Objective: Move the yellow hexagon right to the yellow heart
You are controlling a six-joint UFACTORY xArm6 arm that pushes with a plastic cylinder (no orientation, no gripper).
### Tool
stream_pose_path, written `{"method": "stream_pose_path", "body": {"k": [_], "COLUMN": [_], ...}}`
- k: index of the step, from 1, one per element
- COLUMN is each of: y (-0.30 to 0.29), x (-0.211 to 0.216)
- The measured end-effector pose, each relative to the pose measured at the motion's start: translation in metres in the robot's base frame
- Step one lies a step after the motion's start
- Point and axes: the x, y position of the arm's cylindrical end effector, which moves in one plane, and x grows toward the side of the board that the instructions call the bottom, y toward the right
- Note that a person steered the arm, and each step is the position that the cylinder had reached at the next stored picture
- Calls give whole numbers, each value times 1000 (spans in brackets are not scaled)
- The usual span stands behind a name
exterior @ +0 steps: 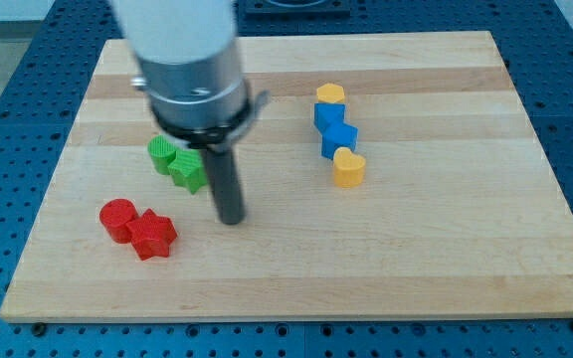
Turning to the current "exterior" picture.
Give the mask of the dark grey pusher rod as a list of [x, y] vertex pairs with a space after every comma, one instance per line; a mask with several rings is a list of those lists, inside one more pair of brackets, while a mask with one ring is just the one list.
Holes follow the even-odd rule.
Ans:
[[234, 152], [205, 148], [200, 154], [219, 220], [225, 225], [240, 224], [246, 211]]

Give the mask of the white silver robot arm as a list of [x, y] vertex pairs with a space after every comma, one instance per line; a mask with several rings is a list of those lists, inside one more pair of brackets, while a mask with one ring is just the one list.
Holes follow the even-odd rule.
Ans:
[[246, 217], [234, 146], [252, 129], [266, 91], [252, 95], [230, 1], [111, 0], [162, 134], [201, 155], [220, 221]]

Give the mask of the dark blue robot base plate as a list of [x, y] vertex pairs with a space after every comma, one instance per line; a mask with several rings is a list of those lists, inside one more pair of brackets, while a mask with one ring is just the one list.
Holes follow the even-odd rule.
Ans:
[[340, 15], [351, 12], [352, 0], [241, 0], [239, 7], [250, 17]]

